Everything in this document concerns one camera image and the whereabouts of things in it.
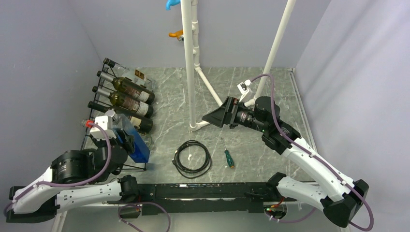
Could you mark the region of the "blue glass bottle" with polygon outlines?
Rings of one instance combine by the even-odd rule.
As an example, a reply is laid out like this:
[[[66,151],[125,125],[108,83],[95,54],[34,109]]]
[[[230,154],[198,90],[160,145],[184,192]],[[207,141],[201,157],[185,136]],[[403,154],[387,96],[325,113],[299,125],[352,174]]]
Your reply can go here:
[[[104,115],[113,119],[113,129],[124,129],[128,134],[134,135],[136,159],[133,161],[135,163],[148,163],[150,150],[128,117],[124,114],[117,114],[114,110],[108,110]]]

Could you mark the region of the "small clear glass bottle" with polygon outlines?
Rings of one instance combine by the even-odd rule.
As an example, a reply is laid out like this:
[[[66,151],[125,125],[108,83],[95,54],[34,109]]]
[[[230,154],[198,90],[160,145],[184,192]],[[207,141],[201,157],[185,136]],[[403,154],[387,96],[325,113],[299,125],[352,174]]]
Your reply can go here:
[[[153,140],[152,140],[151,134],[146,133],[146,132],[139,132],[139,135],[141,136],[141,138],[143,139],[147,147],[151,149],[153,146]]]

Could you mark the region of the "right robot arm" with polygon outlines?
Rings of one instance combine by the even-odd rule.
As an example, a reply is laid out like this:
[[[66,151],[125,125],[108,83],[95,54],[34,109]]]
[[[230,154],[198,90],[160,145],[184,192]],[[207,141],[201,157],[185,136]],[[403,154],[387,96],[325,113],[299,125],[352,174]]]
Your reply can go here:
[[[280,107],[270,97],[259,97],[252,110],[238,99],[227,97],[219,108],[202,119],[220,128],[241,125],[261,132],[268,148],[297,164],[317,183],[313,186],[276,173],[266,183],[269,199],[292,198],[321,210],[339,227],[353,224],[353,217],[364,205],[369,185],[362,179],[354,181],[325,161],[296,129],[280,119]]]

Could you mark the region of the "tall dark wine bottle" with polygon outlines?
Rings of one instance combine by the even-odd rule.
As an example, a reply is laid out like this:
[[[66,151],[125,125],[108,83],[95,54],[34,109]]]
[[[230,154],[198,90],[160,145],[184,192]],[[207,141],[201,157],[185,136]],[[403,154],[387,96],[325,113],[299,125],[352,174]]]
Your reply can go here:
[[[153,128],[153,121],[150,118],[146,118],[144,116],[140,116],[137,113],[129,111],[125,108],[119,106],[103,106],[101,104],[89,101],[88,108],[96,110],[101,113],[105,113],[108,110],[114,110],[117,114],[124,114],[130,119],[130,122],[134,125],[134,127],[141,132],[149,133]]]

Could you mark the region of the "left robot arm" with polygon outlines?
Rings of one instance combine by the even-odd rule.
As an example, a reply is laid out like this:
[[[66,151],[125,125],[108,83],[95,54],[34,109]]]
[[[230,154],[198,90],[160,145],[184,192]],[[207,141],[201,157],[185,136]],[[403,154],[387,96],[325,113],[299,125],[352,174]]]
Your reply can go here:
[[[138,199],[135,177],[126,175],[105,183],[109,175],[120,174],[136,150],[137,130],[116,131],[109,141],[92,136],[97,148],[64,152],[35,181],[10,189],[10,203],[4,209],[8,223],[40,223],[58,213],[84,205],[109,201],[132,203]]]

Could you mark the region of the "clear glass liquor bottle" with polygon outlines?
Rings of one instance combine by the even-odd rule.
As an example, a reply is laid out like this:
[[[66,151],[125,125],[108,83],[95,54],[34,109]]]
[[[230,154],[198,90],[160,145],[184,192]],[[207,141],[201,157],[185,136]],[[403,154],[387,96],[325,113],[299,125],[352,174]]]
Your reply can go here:
[[[154,90],[156,83],[153,79],[149,78],[146,74],[139,71],[136,68],[130,68],[121,65],[109,58],[103,60],[103,64],[109,67],[109,73],[116,77],[126,77],[130,79],[133,83],[143,86],[148,90]]]

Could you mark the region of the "dark green wine bottle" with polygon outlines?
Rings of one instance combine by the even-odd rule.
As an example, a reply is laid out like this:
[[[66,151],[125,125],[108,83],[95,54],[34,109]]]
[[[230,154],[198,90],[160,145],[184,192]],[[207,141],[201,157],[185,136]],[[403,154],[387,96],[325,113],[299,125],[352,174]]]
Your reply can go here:
[[[109,83],[115,90],[141,102],[152,104],[155,100],[155,94],[147,88],[137,85],[126,77],[114,77],[108,73],[97,71],[96,75]]]

